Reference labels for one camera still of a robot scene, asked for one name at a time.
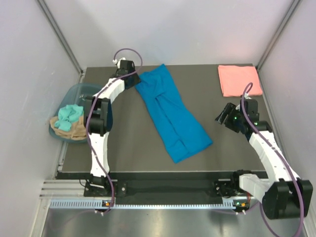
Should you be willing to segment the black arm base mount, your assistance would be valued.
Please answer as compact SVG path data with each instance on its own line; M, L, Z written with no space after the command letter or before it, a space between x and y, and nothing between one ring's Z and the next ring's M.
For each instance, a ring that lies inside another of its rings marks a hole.
M115 197L116 204L208 204L241 195L232 172L113 172L90 177L85 197Z

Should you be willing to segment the blue t shirt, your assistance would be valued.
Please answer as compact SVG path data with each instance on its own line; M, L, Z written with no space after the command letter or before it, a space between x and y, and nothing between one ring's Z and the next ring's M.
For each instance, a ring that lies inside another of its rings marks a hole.
M164 64L142 73L140 79L136 90L174 163L194 156L213 144L202 125L185 107Z

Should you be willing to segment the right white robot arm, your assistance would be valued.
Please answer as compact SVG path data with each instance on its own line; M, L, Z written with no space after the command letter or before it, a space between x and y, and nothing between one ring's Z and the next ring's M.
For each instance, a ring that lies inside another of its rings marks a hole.
M271 126L259 120L258 102L244 99L239 105L227 103L216 121L246 137L268 177L267 180L259 178L250 170L235 171L229 183L214 183L218 194L231 197L249 193L261 203L270 220L306 217L313 186L309 180L302 180L285 160Z

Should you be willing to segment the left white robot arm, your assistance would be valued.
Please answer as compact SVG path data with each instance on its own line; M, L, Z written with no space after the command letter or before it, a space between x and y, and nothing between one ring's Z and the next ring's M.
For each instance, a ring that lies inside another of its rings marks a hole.
M133 61L121 58L114 60L116 72L101 90L86 96L84 105L84 127L91 148L91 175L106 178L110 173L108 164L108 137L113 127L112 103L124 91L141 82Z

